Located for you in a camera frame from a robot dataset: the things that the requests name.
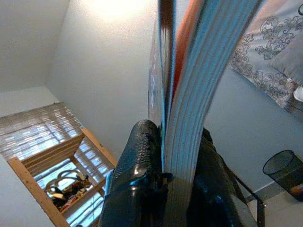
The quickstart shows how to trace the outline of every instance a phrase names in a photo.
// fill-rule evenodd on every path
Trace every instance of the window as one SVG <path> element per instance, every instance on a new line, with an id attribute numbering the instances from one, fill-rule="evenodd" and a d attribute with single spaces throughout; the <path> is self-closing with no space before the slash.
<path id="1" fill-rule="evenodd" d="M 58 143 L 81 133 L 82 125 L 64 103 L 16 113 L 0 118 L 0 154 L 5 159 L 18 157 L 19 160 L 30 157 Z M 102 181 L 113 168 L 99 150 L 84 138 L 75 158 L 96 183 Z M 70 159 L 34 176 L 38 185 L 44 190 L 46 184 L 67 169 L 77 169 Z M 60 182 L 63 189 L 73 180 Z M 74 213 L 67 217 L 70 226 L 91 226 L 101 213 L 103 197 L 95 193 Z"/>

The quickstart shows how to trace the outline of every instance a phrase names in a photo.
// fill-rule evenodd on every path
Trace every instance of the wastebasket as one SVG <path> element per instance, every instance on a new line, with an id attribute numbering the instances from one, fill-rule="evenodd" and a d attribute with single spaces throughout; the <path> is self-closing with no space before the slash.
<path id="1" fill-rule="evenodd" d="M 303 201 L 303 162 L 291 150 L 272 156 L 263 166 L 270 176 L 298 201 Z"/>

